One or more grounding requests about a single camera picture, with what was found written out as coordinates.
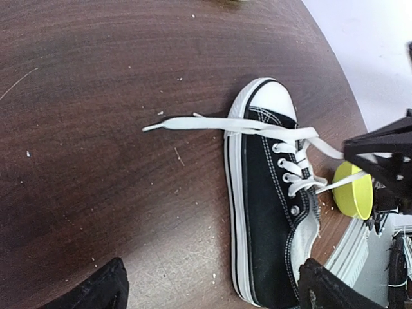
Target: shoelace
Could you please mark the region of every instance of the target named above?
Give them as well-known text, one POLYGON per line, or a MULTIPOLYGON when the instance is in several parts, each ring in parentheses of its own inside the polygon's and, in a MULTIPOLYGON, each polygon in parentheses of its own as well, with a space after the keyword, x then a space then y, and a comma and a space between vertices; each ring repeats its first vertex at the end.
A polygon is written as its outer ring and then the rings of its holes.
POLYGON ((280 140, 282 142, 272 146, 272 151, 275 153, 293 154, 295 155, 297 162, 294 163, 284 158, 279 159, 277 162, 277 165, 280 168, 285 169, 288 172, 283 175, 282 179, 286 183, 291 183, 288 189, 289 197, 294 197, 297 191, 301 189, 307 190, 311 186, 315 186, 317 188, 316 193, 319 194, 346 185, 347 183, 353 182, 366 175, 364 171, 361 171, 330 185, 328 185, 325 178, 316 176, 306 155, 306 150, 309 145, 313 145, 322 153, 334 159, 343 159, 343 154, 327 144, 324 140, 321 140, 316 130, 312 127, 286 129, 274 124, 266 124, 251 119, 211 118, 203 117, 197 113, 194 113, 193 116, 194 117, 171 118, 159 124, 144 127, 142 131, 146 132, 161 127, 171 130, 220 129, 228 131, 228 136, 248 134, 280 140), (298 150, 297 141, 302 140, 304 141, 302 149, 298 150), (309 170, 309 178, 304 178, 303 169, 309 170))

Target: white wall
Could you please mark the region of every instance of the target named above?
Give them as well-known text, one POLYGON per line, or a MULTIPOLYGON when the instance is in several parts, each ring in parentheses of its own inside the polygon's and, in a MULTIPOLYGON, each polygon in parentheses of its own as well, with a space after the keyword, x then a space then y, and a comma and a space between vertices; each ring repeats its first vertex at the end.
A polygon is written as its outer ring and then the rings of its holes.
MULTIPOLYGON (((412 0, 303 0, 348 79, 368 131, 412 108, 412 0)), ((395 225, 412 224, 396 216, 395 225)))

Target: brown wooden surface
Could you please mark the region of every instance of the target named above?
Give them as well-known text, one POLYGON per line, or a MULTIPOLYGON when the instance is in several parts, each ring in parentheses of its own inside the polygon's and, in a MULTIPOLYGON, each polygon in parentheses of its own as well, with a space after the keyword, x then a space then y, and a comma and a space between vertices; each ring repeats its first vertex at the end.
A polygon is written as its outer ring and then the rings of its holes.
MULTIPOLYGON (((0 24, 0 95, 38 68, 0 100, 0 308, 36 308, 114 256, 129 308, 250 308, 230 281, 222 132, 141 128, 224 117, 273 76, 335 147, 364 131, 299 0, 2 0, 0 24)), ((338 164, 310 158, 320 175, 338 164)), ((349 219, 321 199, 324 263, 349 219)))

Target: shoe sole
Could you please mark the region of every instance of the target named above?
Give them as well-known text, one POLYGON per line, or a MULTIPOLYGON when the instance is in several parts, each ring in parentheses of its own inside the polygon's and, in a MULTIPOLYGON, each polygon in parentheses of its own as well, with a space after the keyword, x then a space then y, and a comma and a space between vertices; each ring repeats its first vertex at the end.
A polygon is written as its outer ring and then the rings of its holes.
MULTIPOLYGON (((262 83, 271 78, 261 78, 250 82, 236 97, 228 118, 244 118, 249 98, 262 83)), ((249 270, 248 237, 243 202, 242 134, 225 131, 225 170, 230 202, 230 223, 232 235, 232 280, 244 301, 260 307, 253 298, 253 278, 249 270)))

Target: black canvas upper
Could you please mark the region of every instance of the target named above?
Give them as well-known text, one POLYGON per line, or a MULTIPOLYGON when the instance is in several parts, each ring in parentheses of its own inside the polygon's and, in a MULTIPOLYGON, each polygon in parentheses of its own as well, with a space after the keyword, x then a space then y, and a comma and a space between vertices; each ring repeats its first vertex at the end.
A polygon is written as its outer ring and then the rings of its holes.
MULTIPOLYGON (((291 118, 261 108, 247 108, 245 118, 289 129, 296 126, 291 118)), ((278 167, 277 161, 295 160, 293 155, 272 151, 273 144, 278 142, 281 141, 259 135, 243 135, 242 139, 250 285, 257 304, 293 308, 299 306, 299 301, 290 264, 290 245, 297 225, 317 201, 313 190, 300 190, 295 198, 288 196, 290 183, 282 180, 287 171, 278 167), (290 213, 294 205, 300 208, 297 216, 290 213)))

